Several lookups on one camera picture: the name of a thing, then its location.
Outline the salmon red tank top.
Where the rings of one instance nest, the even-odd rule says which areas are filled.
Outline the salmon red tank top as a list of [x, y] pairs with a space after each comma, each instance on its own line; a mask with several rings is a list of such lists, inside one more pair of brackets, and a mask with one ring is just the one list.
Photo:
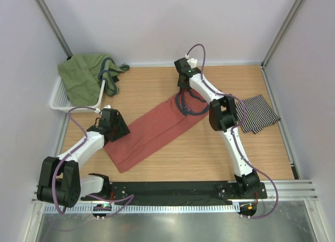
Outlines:
[[104, 149], [120, 173], [130, 170], [191, 129], [209, 112], [195, 90], [184, 90], [158, 104], [131, 123], [130, 133]]

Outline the black white striped tank top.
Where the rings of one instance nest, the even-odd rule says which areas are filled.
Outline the black white striped tank top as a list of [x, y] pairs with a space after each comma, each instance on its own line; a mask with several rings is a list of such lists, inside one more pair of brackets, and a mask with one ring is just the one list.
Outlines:
[[242, 102], [245, 105], [245, 119], [240, 127], [244, 133], [257, 134], [265, 127], [281, 121], [262, 94], [243, 99]]

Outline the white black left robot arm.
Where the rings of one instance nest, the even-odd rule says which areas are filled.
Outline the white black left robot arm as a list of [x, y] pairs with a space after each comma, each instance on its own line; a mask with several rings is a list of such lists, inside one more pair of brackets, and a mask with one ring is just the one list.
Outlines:
[[84, 135], [73, 147], [42, 162], [37, 199], [54, 204], [60, 214], [74, 207], [81, 198], [106, 200], [111, 195], [108, 176], [89, 174], [82, 179], [80, 169], [97, 151], [126, 136], [130, 130], [121, 113], [111, 106], [94, 111], [99, 117], [88, 129], [80, 127]]

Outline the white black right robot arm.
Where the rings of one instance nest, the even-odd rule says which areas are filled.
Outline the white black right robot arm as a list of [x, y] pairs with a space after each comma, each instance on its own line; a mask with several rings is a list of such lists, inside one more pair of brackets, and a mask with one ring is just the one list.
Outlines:
[[260, 179], [239, 137], [235, 97], [217, 89], [189, 59], [178, 59], [174, 66], [178, 72], [178, 87], [196, 91], [209, 105], [209, 124], [221, 135], [233, 162], [237, 194], [242, 198], [254, 195]]

